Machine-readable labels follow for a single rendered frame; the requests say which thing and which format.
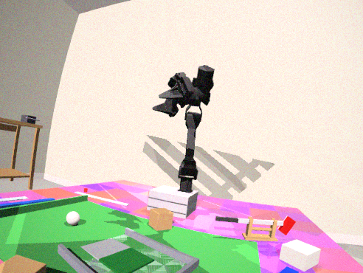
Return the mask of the green flat mat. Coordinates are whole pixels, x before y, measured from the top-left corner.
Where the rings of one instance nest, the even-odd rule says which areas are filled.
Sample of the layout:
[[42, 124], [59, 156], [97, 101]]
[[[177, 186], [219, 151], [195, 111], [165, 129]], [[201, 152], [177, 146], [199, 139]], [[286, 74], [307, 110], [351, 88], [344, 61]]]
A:
[[[80, 215], [76, 225], [66, 220], [72, 211]], [[80, 261], [93, 262], [92, 255], [81, 246], [124, 236], [125, 228], [198, 258], [198, 267], [191, 273], [261, 273], [255, 241], [173, 225], [172, 229], [156, 231], [148, 219], [91, 201], [1, 217], [0, 259], [5, 262], [20, 255], [45, 263], [46, 273], [78, 273], [59, 255], [59, 244]]]

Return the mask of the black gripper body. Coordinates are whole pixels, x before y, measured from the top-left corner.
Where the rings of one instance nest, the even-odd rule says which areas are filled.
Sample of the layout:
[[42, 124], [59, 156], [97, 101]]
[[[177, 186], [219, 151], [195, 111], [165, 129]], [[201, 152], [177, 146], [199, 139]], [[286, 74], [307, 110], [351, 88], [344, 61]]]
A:
[[170, 104], [172, 114], [169, 117], [174, 117], [178, 113], [179, 109], [177, 104], [184, 108], [186, 105], [193, 106], [195, 103], [199, 102], [200, 100], [200, 93], [199, 90], [193, 86], [191, 79], [187, 76], [180, 78], [180, 83], [182, 88], [184, 89], [185, 98], [183, 100], [167, 100]]

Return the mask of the white golf ball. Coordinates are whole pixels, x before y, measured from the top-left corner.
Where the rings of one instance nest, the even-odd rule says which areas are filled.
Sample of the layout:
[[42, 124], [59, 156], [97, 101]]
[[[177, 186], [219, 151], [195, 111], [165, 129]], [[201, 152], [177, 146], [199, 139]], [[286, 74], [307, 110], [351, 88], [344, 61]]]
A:
[[66, 216], [66, 220], [69, 225], [76, 225], [80, 221], [80, 215], [75, 211], [69, 212]]

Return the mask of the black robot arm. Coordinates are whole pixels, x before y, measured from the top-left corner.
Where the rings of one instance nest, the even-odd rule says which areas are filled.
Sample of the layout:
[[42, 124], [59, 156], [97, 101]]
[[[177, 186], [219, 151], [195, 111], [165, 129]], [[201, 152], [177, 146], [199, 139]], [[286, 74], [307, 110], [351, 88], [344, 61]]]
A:
[[[198, 175], [198, 168], [196, 167], [196, 161], [194, 159], [194, 150], [195, 150], [195, 140], [196, 140], [196, 129], [199, 126], [202, 118], [202, 109], [201, 103], [205, 104], [206, 106], [209, 105], [210, 101], [210, 90], [214, 86], [214, 69], [209, 67], [208, 65], [203, 65], [198, 67], [197, 75], [193, 78], [193, 86], [199, 90], [200, 93], [200, 100], [199, 102], [195, 103], [193, 106], [198, 106], [200, 108], [201, 113], [198, 112], [191, 112], [188, 111], [191, 107], [189, 104], [186, 107], [184, 120], [185, 125], [187, 126], [187, 144], [186, 144], [186, 152], [185, 158], [181, 162], [181, 166], [179, 166], [179, 174], [178, 178], [181, 179], [180, 181], [180, 188], [178, 191], [191, 193], [192, 190], [192, 183], [193, 179], [197, 180]], [[172, 76], [167, 85], [171, 88], [175, 86], [178, 80], [181, 77], [186, 76], [187, 74], [184, 72], [175, 73]], [[181, 175], [181, 176], [180, 176]], [[188, 177], [194, 176], [194, 177]]]

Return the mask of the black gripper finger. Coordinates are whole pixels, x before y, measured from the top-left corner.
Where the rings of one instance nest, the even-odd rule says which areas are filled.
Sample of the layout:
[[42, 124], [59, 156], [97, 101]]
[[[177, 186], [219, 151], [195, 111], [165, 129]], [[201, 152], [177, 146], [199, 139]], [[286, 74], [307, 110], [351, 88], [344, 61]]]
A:
[[185, 98], [184, 89], [180, 81], [178, 80], [175, 86], [167, 91], [162, 92], [159, 94], [159, 99], [166, 99], [166, 100], [183, 100]]
[[153, 106], [152, 110], [168, 114], [169, 116], [173, 113], [167, 100], [165, 100], [163, 103]]

